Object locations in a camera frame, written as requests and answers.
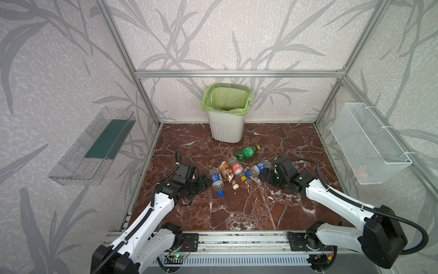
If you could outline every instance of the transparent plastic bin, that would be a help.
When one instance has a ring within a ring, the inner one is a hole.
[[[135,122],[131,110],[103,107],[49,178],[61,185],[100,185]]]
[[[244,132],[244,116],[253,101],[253,92],[244,85],[211,85],[204,93],[202,110],[208,114],[213,138],[221,142],[239,142]]]
[[[364,103],[346,103],[330,130],[361,185],[381,184],[412,164]]]

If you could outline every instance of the plastic bottle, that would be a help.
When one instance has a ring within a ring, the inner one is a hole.
[[[226,162],[223,161],[221,162],[221,164],[219,165],[219,169],[222,173],[222,176],[228,180],[228,182],[230,182],[231,186],[233,187],[234,190],[239,188],[239,185],[237,184],[237,181],[234,179],[234,173],[230,168],[230,165]]]
[[[249,146],[244,150],[238,151],[236,153],[236,158],[239,162],[243,163],[249,157],[253,157],[260,150],[260,146]]]
[[[212,187],[215,191],[217,191],[218,196],[223,196],[223,181],[222,176],[220,175],[220,170],[217,167],[213,167],[210,169],[209,173],[211,179],[212,179]]]
[[[245,174],[244,168],[239,163],[239,161],[237,160],[236,156],[231,155],[228,158],[227,162],[230,165],[231,170],[233,171],[234,177],[236,178],[236,180],[237,180],[237,178],[240,178],[241,181],[246,181],[246,176],[244,175]]]
[[[268,160],[263,160],[261,163],[255,164],[252,167],[248,169],[248,171],[245,173],[246,177],[255,177],[260,174],[265,168],[272,168],[271,162]]]

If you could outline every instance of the brown bottle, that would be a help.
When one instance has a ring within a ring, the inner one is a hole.
[[[219,169],[222,173],[222,176],[228,181],[230,182],[231,186],[233,187],[234,190],[239,188],[239,185],[237,184],[236,180],[234,179],[234,173],[230,168],[230,165],[226,162],[223,161],[220,163],[219,165]]]

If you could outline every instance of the wall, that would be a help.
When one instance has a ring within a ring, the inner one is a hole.
[[[405,141],[437,174],[438,99],[438,4],[437,1],[392,1],[377,29],[348,76]],[[435,273],[438,267],[438,204],[411,168],[379,185],[360,185],[330,132],[337,113],[347,102],[355,102],[347,88],[336,99],[318,125],[326,149],[351,195],[366,203],[385,204],[399,216],[418,222],[429,233],[429,244],[421,252],[400,257],[395,268],[404,273]],[[403,226],[410,246],[419,232]]]
[[[107,3],[137,70],[336,70],[345,64],[377,0]],[[143,84],[160,120],[206,122],[200,111],[205,86],[241,81],[256,94],[247,121],[309,121],[334,82],[154,78]],[[297,94],[297,89],[304,91]]]
[[[93,1],[2,1],[0,17],[0,273],[87,273],[156,126]],[[137,122],[101,185],[50,180],[103,106]]]

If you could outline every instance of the green plastic bottle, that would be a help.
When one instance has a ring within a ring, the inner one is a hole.
[[[242,163],[249,157],[254,156],[259,150],[260,150],[260,146],[249,146],[244,150],[238,151],[236,153],[236,158],[239,160],[239,162]]]

